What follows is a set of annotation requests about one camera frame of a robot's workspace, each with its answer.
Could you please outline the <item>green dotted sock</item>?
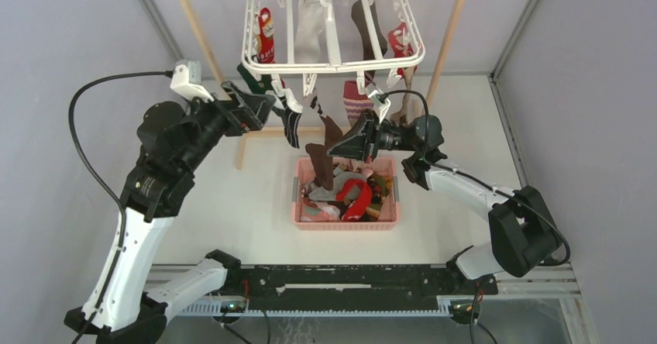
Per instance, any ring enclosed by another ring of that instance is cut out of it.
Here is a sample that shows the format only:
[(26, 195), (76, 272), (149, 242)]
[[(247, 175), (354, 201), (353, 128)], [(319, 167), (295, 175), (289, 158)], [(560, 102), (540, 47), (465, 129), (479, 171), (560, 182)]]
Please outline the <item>green dotted sock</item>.
[(272, 77), (268, 74), (254, 76), (242, 63), (236, 67), (242, 79), (246, 82), (252, 94), (271, 95), (277, 97), (273, 85)]

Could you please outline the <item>brown sock striped cuff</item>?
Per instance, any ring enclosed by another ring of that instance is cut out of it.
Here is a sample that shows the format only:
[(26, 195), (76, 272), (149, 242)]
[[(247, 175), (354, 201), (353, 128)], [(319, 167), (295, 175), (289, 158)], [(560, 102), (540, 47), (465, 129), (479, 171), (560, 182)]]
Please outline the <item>brown sock striped cuff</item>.
[(343, 132), (335, 121), (323, 111), (317, 89), (310, 94), (309, 100), (310, 107), (324, 124), (325, 141), (324, 143), (308, 143), (305, 145), (305, 151), (311, 159), (315, 172), (314, 183), (326, 190), (332, 190), (334, 186), (333, 158), (327, 154), (327, 150), (343, 137)]

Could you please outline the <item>black white striped sock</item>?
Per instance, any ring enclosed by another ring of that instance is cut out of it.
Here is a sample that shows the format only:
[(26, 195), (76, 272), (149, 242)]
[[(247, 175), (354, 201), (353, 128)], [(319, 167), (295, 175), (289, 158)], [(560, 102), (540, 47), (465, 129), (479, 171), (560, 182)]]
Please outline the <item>black white striped sock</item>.
[(284, 136), (289, 143), (295, 149), (300, 148), (300, 141), (298, 135), (298, 124), (301, 120), (301, 113), (293, 111), (288, 105), (286, 98), (277, 97), (280, 102), (280, 107), (276, 107), (274, 112), (278, 115), (283, 123)]

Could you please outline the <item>red black argyle sock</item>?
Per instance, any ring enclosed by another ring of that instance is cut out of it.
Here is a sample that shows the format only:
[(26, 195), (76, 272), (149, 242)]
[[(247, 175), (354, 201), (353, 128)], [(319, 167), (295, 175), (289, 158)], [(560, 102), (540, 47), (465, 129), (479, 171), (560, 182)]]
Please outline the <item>red black argyle sock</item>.
[(359, 220), (361, 222), (377, 222), (380, 220), (384, 203), (392, 193), (394, 180), (391, 176), (374, 173), (367, 178), (366, 182), (372, 191), (372, 196), (370, 204)]

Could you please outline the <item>grey long sock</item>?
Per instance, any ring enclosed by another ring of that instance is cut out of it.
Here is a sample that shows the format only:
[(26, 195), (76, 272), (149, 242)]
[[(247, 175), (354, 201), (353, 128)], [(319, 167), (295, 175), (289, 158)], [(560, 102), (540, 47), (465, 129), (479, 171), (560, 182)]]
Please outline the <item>grey long sock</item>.
[[(312, 201), (339, 201), (338, 195), (342, 192), (343, 186), (334, 185), (332, 190), (327, 190), (323, 187), (317, 187), (308, 194), (308, 198)], [(350, 189), (347, 194), (342, 197), (342, 201), (349, 199), (354, 200), (359, 196), (359, 191), (356, 188)]]

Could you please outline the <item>brown argyle sock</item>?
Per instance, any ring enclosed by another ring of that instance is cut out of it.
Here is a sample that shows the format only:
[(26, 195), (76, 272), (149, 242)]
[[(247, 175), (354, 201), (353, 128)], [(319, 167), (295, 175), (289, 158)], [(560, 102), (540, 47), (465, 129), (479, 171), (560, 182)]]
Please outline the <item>brown argyle sock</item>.
[[(408, 67), (403, 70), (404, 85), (407, 90), (412, 89), (412, 81), (413, 81), (414, 73), (415, 73), (415, 67)], [(401, 107), (396, 112), (393, 112), (390, 115), (389, 120), (391, 120), (393, 123), (396, 123), (399, 126), (406, 126), (408, 124), (409, 101), (410, 101), (410, 95), (408, 93), (405, 93), (402, 98)]]

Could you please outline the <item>red white patterned sock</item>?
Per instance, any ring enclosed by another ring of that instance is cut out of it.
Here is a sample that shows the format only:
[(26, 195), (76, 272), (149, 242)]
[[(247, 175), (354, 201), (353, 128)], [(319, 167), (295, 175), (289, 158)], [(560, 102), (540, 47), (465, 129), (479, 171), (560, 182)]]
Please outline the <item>red white patterned sock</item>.
[(273, 64), (275, 59), (274, 22), (269, 8), (264, 7), (257, 16), (259, 26), (257, 43), (257, 57), (262, 64)]

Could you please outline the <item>wooden hanger stand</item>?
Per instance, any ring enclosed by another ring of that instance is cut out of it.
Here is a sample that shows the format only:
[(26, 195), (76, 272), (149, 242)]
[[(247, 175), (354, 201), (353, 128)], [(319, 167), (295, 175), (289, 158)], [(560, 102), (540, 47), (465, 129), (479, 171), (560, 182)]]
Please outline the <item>wooden hanger stand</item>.
[[(285, 11), (286, 24), (286, 60), (282, 63), (269, 63), (260, 59), (259, 53), (266, 48), (263, 39), (266, 34), (266, 20), (262, 18), (261, 8), (256, 0), (246, 0), (243, 39), (239, 53), (241, 64), (255, 77), (269, 75), (276, 95), (283, 95), (286, 103), (300, 113), (301, 105), (293, 93), (280, 79), (281, 75), (299, 74), (303, 81), (303, 92), (309, 95), (320, 74), (356, 75), (359, 92), (366, 90), (366, 74), (369, 71), (389, 70), (388, 86), (393, 87), (399, 80), (397, 70), (411, 70), (419, 65), (426, 54), (427, 46), (423, 43), (418, 25), (408, 0), (393, 0), (401, 29), (401, 45), (410, 46), (413, 53), (402, 57), (385, 57), (382, 52), (387, 39), (380, 36), (373, 19), (373, 5), (376, 0), (359, 0), (365, 29), (361, 33), (365, 47), (372, 52), (365, 60), (346, 61), (342, 58), (342, 44), (339, 40), (339, 27), (335, 15), (333, 0), (277, 0)], [(224, 81), (218, 61), (208, 37), (201, 27), (200, 20), (191, 0), (179, 0), (192, 31), (201, 46), (216, 82)]]

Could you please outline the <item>plain red sock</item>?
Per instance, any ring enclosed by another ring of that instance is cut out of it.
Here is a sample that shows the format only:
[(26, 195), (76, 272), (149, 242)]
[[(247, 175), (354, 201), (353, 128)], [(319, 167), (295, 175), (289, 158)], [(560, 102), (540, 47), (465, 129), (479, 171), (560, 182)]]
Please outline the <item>plain red sock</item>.
[(366, 213), (373, 197), (372, 189), (365, 180), (353, 178), (348, 179), (344, 183), (341, 191), (336, 195), (336, 201), (344, 201), (347, 199), (353, 188), (358, 188), (359, 193), (355, 199), (351, 200), (343, 214), (342, 220), (344, 222), (358, 222)]

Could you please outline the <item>pink patterned sock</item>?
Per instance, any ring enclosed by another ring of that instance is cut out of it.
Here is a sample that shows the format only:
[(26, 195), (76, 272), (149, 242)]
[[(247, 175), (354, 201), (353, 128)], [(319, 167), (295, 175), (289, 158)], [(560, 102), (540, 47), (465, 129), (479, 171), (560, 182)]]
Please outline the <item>pink patterned sock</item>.
[[(367, 178), (374, 174), (370, 168), (360, 168), (357, 170), (350, 170), (344, 165), (337, 164), (334, 166), (334, 185), (343, 186), (348, 179), (361, 179)], [(312, 201), (308, 198), (310, 191), (316, 189), (317, 186), (314, 180), (306, 184), (301, 190), (303, 209), (306, 216), (301, 217), (302, 222), (344, 222), (342, 216), (345, 213), (351, 200), (344, 201)]]

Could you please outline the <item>pink plastic basket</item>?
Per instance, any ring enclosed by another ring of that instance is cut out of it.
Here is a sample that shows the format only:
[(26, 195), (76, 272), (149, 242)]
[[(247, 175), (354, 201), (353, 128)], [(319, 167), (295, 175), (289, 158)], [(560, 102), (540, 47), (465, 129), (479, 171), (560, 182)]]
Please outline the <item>pink plastic basket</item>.
[(396, 162), (380, 157), (359, 169), (333, 160), (333, 187), (315, 183), (308, 158), (297, 161), (291, 220), (301, 230), (391, 230), (400, 218)]

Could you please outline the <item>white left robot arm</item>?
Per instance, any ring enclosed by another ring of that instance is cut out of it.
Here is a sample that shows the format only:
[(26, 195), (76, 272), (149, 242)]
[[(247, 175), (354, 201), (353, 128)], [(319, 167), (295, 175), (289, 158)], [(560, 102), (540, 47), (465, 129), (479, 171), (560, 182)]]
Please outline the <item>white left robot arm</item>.
[(206, 294), (247, 289), (236, 257), (209, 252), (196, 266), (155, 288), (146, 288), (154, 257), (194, 186), (195, 171), (224, 137), (261, 130), (274, 107), (273, 95), (253, 95), (231, 81), (227, 99), (191, 99), (150, 107), (137, 130), (141, 142), (135, 167), (120, 193), (107, 260), (89, 299), (69, 310), (65, 325), (98, 343), (155, 343), (168, 323)]

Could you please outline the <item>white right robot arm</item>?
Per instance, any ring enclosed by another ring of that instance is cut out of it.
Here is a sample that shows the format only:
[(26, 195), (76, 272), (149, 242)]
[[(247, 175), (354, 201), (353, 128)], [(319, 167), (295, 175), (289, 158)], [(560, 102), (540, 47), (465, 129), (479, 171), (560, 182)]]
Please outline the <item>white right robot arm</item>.
[(505, 272), (523, 277), (535, 267), (557, 267), (569, 260), (552, 257), (569, 245), (536, 188), (487, 184), (449, 161), (439, 149), (443, 142), (442, 125), (434, 115), (401, 126), (366, 110), (327, 154), (369, 162), (381, 150), (408, 151), (411, 155), (401, 164), (412, 184), (449, 196), (488, 224), (489, 242), (469, 246), (448, 262), (448, 284), (457, 294), (468, 294), (484, 276)]

